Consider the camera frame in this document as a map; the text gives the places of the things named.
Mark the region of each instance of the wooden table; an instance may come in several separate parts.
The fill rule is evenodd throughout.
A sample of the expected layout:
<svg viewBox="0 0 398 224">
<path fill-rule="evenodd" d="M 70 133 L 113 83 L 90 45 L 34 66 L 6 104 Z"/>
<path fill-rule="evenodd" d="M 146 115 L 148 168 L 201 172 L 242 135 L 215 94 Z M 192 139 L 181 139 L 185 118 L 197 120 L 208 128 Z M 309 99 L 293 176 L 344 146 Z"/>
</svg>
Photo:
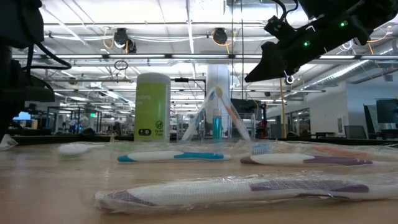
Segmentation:
<svg viewBox="0 0 398 224">
<path fill-rule="evenodd" d="M 0 152 L 1 223 L 398 223 L 398 201 L 291 200 L 256 208 L 178 215 L 110 215 L 91 207 L 91 193 L 136 183 L 277 172 L 238 162 L 162 162 L 119 165 L 107 150 L 60 161 L 56 145 Z"/>
</svg>

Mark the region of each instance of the toothbrush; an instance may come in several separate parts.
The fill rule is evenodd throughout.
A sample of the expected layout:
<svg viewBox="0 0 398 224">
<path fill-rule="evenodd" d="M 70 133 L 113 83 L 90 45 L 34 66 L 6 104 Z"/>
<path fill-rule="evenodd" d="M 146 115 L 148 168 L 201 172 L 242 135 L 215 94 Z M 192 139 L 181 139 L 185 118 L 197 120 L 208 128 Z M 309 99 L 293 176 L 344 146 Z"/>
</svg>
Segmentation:
<svg viewBox="0 0 398 224">
<path fill-rule="evenodd" d="M 216 154 L 210 152 L 181 152 L 181 151 L 154 151 L 134 152 L 118 157 L 119 162 L 152 162 L 152 161 L 173 161 L 173 160 L 209 160 L 224 161 L 230 160 L 231 155 Z"/>
<path fill-rule="evenodd" d="M 225 202 L 322 196 L 344 200 L 380 200 L 398 196 L 398 185 L 363 184 L 332 176 L 251 177 L 148 185 L 95 193 L 95 207 L 109 212 L 184 209 Z"/>
<path fill-rule="evenodd" d="M 375 162 L 364 159 L 355 159 L 350 157 L 334 157 L 334 156 L 312 156 L 306 154 L 262 154 L 244 157 L 241 159 L 243 164 L 263 164 L 263 165 L 304 165 L 304 164 L 319 164 L 319 165 L 343 165 L 343 166 L 358 166 L 358 165 L 386 165 L 390 162 Z"/>
</svg>

